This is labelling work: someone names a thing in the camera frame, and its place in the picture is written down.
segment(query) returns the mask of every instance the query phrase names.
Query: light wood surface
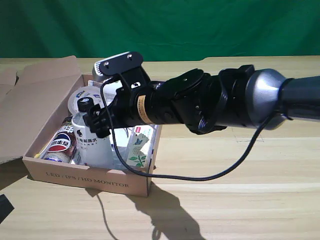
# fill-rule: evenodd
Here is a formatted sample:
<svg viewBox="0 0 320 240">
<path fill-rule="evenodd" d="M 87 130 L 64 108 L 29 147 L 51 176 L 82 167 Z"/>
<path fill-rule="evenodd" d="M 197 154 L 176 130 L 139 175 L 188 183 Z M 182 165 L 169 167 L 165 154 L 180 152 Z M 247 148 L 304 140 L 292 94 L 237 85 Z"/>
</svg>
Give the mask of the light wood surface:
<svg viewBox="0 0 320 240">
<path fill-rule="evenodd" d="M 0 59 L 0 71 L 44 59 Z M 96 59 L 79 59 L 83 73 Z M 145 62 L 154 80 L 193 68 L 211 74 L 254 64 L 288 78 L 320 75 L 320 56 L 215 57 L 194 62 Z M 163 126 L 157 174 L 212 175 L 245 150 L 252 129 L 197 136 Z M 15 210 L 0 224 L 3 240 L 318 240 L 320 123 L 287 121 L 263 131 L 234 172 L 209 182 L 153 179 L 148 198 L 32 181 L 21 161 L 0 165 L 0 194 Z"/>
</svg>

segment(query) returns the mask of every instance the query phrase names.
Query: green backdrop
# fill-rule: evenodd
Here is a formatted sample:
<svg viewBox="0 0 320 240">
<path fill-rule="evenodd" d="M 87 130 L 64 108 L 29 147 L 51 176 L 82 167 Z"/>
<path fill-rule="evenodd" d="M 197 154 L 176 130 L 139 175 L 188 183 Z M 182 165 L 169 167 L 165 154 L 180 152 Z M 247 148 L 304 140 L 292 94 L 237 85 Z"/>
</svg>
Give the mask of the green backdrop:
<svg viewBox="0 0 320 240">
<path fill-rule="evenodd" d="M 320 0 L 0 0 L 2 58 L 320 55 Z"/>
</svg>

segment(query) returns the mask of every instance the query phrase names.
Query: wire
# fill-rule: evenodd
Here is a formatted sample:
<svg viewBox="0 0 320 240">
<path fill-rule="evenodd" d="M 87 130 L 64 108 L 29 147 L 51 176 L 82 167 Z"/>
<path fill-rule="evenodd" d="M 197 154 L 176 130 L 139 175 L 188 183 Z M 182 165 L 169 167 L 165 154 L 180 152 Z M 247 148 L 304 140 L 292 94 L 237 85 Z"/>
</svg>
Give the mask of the wire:
<svg viewBox="0 0 320 240">
<path fill-rule="evenodd" d="M 252 147 L 254 146 L 259 134 L 262 132 L 262 130 L 266 127 L 266 125 L 270 122 L 270 120 L 275 116 L 276 112 L 273 111 L 272 114 L 270 114 L 270 116 L 268 116 L 263 123 L 256 129 L 255 133 L 253 134 L 248 146 L 246 147 L 244 153 L 242 154 L 242 156 L 230 167 L 228 167 L 227 169 L 215 174 L 215 175 L 211 175 L 211 176 L 201 176 L 201 177 L 192 177 L 192 176 L 178 176 L 178 175 L 166 175 L 166 174 L 152 174 L 152 173 L 146 173 L 146 172 L 142 172 L 142 171 L 138 171 L 136 169 L 133 169 L 132 167 L 130 167 L 122 158 L 122 156 L 119 153 L 118 150 L 118 146 L 117 146 L 117 142 L 116 142 L 116 134 L 115 134 L 115 129 L 114 129 L 114 125 L 112 122 L 112 118 L 110 115 L 110 112 L 108 110 L 108 106 L 105 100 L 105 96 L 103 93 L 103 88 L 105 87 L 105 85 L 108 84 L 108 82 L 104 82 L 101 87 L 100 87 L 100 94 L 101 94 L 101 98 L 104 104 L 104 107 L 106 109 L 108 118 L 109 118 L 109 122 L 110 122 L 110 128 L 111 128 L 111 133 L 112 133 L 112 138 L 113 138 L 113 147 L 115 150 L 115 153 L 117 155 L 117 157 L 119 158 L 120 162 L 132 173 L 143 176 L 143 177 L 151 177 L 151 178 L 162 178 L 162 179 L 176 179 L 176 180 L 185 180 L 185 181 L 195 181 L 195 182 L 203 182 L 203 181 L 210 181 L 213 179 L 217 179 L 217 178 L 221 178 L 224 175 L 230 173 L 231 171 L 233 171 L 234 169 L 236 169 L 245 159 L 246 157 L 249 155 Z"/>
</svg>

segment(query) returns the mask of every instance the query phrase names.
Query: cardboard box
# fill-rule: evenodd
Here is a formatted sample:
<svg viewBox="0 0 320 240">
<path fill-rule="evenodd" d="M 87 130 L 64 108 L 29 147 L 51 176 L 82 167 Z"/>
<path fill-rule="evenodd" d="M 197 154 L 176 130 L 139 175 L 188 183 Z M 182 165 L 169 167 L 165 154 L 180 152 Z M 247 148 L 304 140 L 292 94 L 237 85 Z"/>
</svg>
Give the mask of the cardboard box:
<svg viewBox="0 0 320 240">
<path fill-rule="evenodd" d="M 69 96 L 92 80 L 82 74 L 75 56 L 27 66 L 0 75 L 0 164 L 21 158 L 35 181 L 148 196 L 151 179 L 129 171 L 94 168 L 33 158 L 60 127 Z M 161 126 L 153 138 L 148 171 L 152 173 Z"/>
</svg>

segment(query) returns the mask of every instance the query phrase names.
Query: black robotic arm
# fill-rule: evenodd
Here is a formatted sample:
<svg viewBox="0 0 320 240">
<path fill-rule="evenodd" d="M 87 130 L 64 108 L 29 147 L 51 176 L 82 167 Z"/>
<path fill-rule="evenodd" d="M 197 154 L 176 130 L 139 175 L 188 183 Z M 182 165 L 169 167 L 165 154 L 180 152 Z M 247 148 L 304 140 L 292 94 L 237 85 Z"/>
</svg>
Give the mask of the black robotic arm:
<svg viewBox="0 0 320 240">
<path fill-rule="evenodd" d="M 138 52 L 125 52 L 94 64 L 95 81 L 103 82 L 103 108 L 97 104 L 83 117 L 99 138 L 114 129 L 137 125 L 185 124 L 197 135 L 227 127 L 257 129 L 241 158 L 225 171 L 209 177 L 180 177 L 139 172 L 146 176 L 193 181 L 221 177 L 235 169 L 249 154 L 263 129 L 274 130 L 285 120 L 320 120 L 320 76 L 285 78 L 274 69 L 255 70 L 253 65 L 221 70 L 210 75 L 192 69 L 167 81 L 151 81 Z M 103 88 L 121 81 L 122 87 L 108 106 Z"/>
</svg>

